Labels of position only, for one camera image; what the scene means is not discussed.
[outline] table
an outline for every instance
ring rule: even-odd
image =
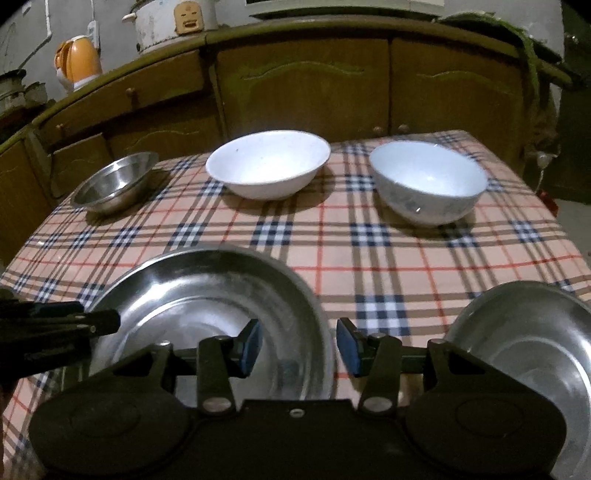
[[[473,213],[438,228],[412,227],[381,202],[369,153],[392,140],[333,145],[326,167],[281,202],[243,200],[209,178],[207,155],[158,164],[143,205],[100,220],[62,203],[0,278],[28,300],[85,306],[132,267],[200,242],[231,242],[284,261],[320,297],[330,327],[347,316],[368,332],[426,346],[472,299],[514,280],[557,284],[591,300],[591,270],[551,213],[511,169],[465,132],[412,135],[477,160],[488,191]],[[340,356],[337,396],[359,398]],[[19,382],[2,418],[6,478],[43,469],[27,439],[31,413],[56,392],[59,371]]]

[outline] electric kettle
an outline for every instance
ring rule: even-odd
[[[78,90],[103,73],[99,53],[85,35],[62,42],[54,63],[57,79],[67,92]]]

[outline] wooden drawer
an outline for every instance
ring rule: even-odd
[[[198,51],[150,65],[99,88],[63,109],[41,127],[41,137],[55,145],[87,128],[164,100],[205,87]]]

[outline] metal bowl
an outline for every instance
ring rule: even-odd
[[[148,188],[148,173],[158,163],[158,154],[142,152],[110,163],[72,194],[74,208],[111,215],[139,201]]]
[[[445,338],[551,400],[567,424],[553,475],[558,480],[591,478],[587,305],[545,283],[508,283],[468,305]]]
[[[231,378],[244,398],[329,398],[335,357],[328,322],[308,285],[285,264],[256,251],[222,245],[175,251],[131,270],[91,311],[116,309],[121,328],[96,344],[90,374],[152,343],[175,350],[237,335],[252,318],[263,344],[249,378]],[[176,396],[196,406],[196,379],[177,379]]]

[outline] wall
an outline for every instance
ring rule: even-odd
[[[122,24],[135,0],[94,0],[99,23],[103,70],[117,68],[137,57],[133,24]],[[219,0],[217,20],[230,26],[252,23],[245,0]],[[92,19],[91,0],[49,0],[53,38],[26,65],[25,84],[45,82],[50,98],[65,95],[56,79],[53,57],[59,44],[86,33]],[[560,0],[445,0],[446,15],[464,10],[493,11],[525,27],[536,38],[546,40],[553,50],[564,53]],[[33,0],[25,15],[19,10],[0,27],[0,72],[17,68],[46,36],[44,0]]]
[[[95,0],[95,18],[99,23],[103,70],[112,70],[137,57],[135,29],[122,24],[134,0]],[[92,20],[90,0],[49,0],[53,36],[24,66],[26,85],[45,82],[49,98],[60,99],[65,91],[56,78],[53,57],[60,43],[76,35],[86,34]],[[0,71],[17,68],[45,39],[45,2],[34,0],[25,14],[19,9],[0,27]]]

